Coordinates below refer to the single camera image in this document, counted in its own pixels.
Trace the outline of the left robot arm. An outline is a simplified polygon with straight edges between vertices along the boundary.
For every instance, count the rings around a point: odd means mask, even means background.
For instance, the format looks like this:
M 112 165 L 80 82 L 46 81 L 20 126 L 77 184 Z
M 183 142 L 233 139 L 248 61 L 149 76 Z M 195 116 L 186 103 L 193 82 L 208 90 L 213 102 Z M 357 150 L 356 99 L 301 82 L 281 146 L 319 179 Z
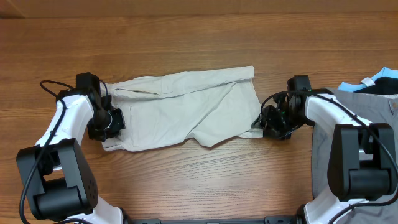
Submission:
M 84 134 L 104 142 L 125 128 L 122 111 L 111 104 L 96 75 L 76 75 L 55 95 L 56 112 L 44 135 L 16 157 L 24 184 L 19 202 L 23 223 L 28 203 L 38 220 L 55 223 L 131 223 L 127 213 L 99 196 L 98 186 L 81 150 Z

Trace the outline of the beige shorts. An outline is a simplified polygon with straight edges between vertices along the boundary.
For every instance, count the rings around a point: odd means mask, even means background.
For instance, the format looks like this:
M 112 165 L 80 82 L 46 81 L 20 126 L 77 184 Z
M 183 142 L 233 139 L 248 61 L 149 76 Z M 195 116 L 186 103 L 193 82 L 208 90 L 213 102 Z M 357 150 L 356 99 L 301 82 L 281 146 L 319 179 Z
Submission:
M 260 138 L 252 127 L 260 102 L 254 67 L 186 71 L 107 84 L 102 93 L 121 109 L 125 128 L 102 143 L 107 151 L 144 151 L 193 138 L 214 145 L 233 137 Z

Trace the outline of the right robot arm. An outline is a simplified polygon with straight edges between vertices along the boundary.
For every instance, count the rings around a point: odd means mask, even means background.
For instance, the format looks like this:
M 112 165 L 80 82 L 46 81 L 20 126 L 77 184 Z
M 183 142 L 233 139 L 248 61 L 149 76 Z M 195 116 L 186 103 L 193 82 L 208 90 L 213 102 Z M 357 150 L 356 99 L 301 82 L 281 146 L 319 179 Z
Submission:
M 296 215 L 265 217 L 264 223 L 336 223 L 358 207 L 384 207 L 397 201 L 394 132 L 343 106 L 325 88 L 313 89 L 306 75 L 287 81 L 287 90 L 263 102 L 251 127 L 265 138 L 285 140 L 304 124 L 319 125 L 332 139 L 328 185 Z

